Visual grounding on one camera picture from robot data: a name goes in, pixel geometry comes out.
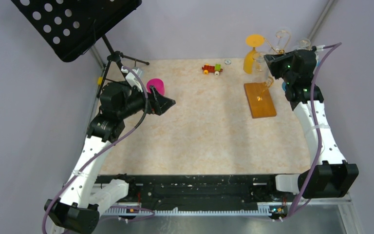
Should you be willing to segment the clear wine glass front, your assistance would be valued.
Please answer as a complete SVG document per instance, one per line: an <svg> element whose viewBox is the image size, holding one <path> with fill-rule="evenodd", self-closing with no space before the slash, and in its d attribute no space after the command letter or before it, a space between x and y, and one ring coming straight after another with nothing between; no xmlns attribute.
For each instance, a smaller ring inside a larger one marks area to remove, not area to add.
<svg viewBox="0 0 374 234"><path fill-rule="evenodd" d="M268 79L268 68L264 59L265 52L256 52L252 59L252 74L255 77L255 82L264 83Z"/></svg>

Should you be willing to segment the pink wine glass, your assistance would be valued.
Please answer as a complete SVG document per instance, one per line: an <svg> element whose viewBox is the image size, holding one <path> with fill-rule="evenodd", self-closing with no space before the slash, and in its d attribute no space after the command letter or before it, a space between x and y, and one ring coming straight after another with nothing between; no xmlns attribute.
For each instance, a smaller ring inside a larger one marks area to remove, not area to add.
<svg viewBox="0 0 374 234"><path fill-rule="evenodd" d="M151 88L150 88L151 86L153 86L158 91L159 94L163 96L165 95L165 85L161 79L152 78L147 82L146 88L147 88L148 93L152 93Z"/></svg>

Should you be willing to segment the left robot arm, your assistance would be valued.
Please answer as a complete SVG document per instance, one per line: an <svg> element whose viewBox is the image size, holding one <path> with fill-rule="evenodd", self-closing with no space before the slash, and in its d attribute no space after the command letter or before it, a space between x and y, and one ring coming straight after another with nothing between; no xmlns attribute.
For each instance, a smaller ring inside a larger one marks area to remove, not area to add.
<svg viewBox="0 0 374 234"><path fill-rule="evenodd" d="M108 83L102 88L99 113L90 122L81 155L69 180L55 198L47 200L42 221L42 232L47 233L47 219L65 231L91 234L100 217L120 199L132 201L137 189L125 176L113 179L100 191L92 193L97 176L108 151L133 133L146 115L164 114L176 101L160 94L151 86L146 92L143 86L130 87L123 82ZM137 127L125 135L124 120L138 112L142 116Z"/></svg>

